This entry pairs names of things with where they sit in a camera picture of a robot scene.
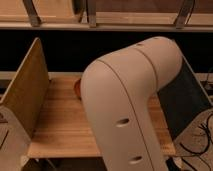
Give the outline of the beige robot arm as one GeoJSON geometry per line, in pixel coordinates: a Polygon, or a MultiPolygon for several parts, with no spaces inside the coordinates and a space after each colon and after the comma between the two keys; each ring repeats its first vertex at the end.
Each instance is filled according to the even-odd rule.
{"type": "Polygon", "coordinates": [[[181,67],[178,45],[153,37],[106,54],[86,68],[82,103],[108,171],[168,171],[148,100],[181,67]]]}

